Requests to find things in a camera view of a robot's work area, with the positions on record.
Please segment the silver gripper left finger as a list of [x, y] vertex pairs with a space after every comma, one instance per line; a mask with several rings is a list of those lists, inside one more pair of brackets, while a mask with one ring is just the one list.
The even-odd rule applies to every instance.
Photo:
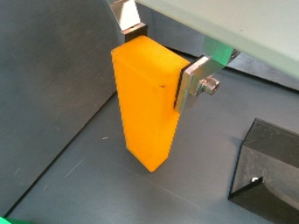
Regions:
[[116, 22], [119, 43], [124, 44], [147, 35], [148, 26], [141, 22], [135, 0], [107, 0], [107, 6]]

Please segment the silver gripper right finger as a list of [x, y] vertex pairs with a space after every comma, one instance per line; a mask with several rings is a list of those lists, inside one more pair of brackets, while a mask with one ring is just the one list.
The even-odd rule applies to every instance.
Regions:
[[188, 95], [213, 95], [220, 82], [212, 75], [239, 56], [239, 51], [211, 37], [204, 38], [203, 55], [180, 72], [173, 109], [181, 113]]

